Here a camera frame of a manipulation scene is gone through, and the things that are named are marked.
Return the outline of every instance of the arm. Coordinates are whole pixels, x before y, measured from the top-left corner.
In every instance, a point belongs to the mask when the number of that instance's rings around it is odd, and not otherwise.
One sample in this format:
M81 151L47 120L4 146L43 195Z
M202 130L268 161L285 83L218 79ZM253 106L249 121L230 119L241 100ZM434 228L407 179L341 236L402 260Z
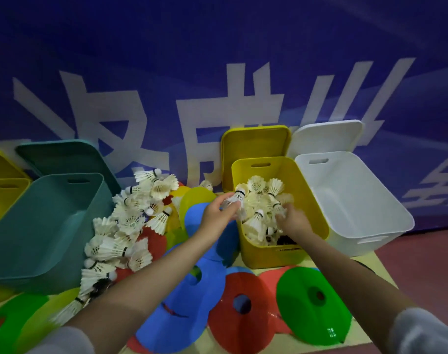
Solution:
M66 325L82 330L96 354L118 353L217 241L240 205L234 202L225 210L219 210L221 203L232 195L221 195L206 207L198 231L184 244L113 286Z
M387 353L394 320L403 310L417 307L416 304L314 234L303 211L289 205L286 218L277 220L284 233L308 253L373 343Z

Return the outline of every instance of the person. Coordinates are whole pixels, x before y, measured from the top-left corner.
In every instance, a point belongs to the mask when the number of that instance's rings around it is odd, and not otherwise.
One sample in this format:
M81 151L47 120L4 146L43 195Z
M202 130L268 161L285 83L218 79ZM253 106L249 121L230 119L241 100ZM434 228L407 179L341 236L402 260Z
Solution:
M206 207L198 231L185 243L114 285L28 354L117 354L235 218L239 202L220 210L232 195ZM445 324L314 234L303 211L291 204L286 209L279 226L308 253L381 352L448 354Z

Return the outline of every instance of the gray sleeve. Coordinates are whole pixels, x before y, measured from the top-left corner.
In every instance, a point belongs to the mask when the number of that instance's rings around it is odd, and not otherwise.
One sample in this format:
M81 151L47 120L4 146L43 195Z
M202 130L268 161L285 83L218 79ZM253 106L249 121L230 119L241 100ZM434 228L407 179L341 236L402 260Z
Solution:
M448 327L421 308L408 308L396 317L389 338L393 354L448 354Z
M26 354L94 354L94 347L78 328L60 327Z

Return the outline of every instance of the bin lid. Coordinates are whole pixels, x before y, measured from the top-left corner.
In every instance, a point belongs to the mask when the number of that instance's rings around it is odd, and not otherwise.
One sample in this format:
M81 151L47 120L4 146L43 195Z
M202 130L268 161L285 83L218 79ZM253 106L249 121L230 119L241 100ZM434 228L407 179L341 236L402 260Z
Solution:
M17 165L9 160L0 150L0 179L26 178L30 180L29 175L23 172Z
M239 159L285 156L291 132L285 125L227 130L221 140L222 189L234 189L232 164Z
M305 125L293 133L286 156L294 159L300 154L352 152L363 132L359 120L341 120Z
M28 142L15 151L38 176L52 174L100 173L112 194L121 192L114 173L103 156L89 142L72 139L53 142Z

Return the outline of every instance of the red floor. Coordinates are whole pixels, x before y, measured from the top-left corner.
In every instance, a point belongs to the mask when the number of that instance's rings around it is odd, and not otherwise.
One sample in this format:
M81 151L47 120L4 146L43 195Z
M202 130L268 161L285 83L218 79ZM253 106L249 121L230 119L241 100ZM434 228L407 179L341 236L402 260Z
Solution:
M448 325L448 230L403 236L376 251L399 289ZM373 344L324 351L379 353Z

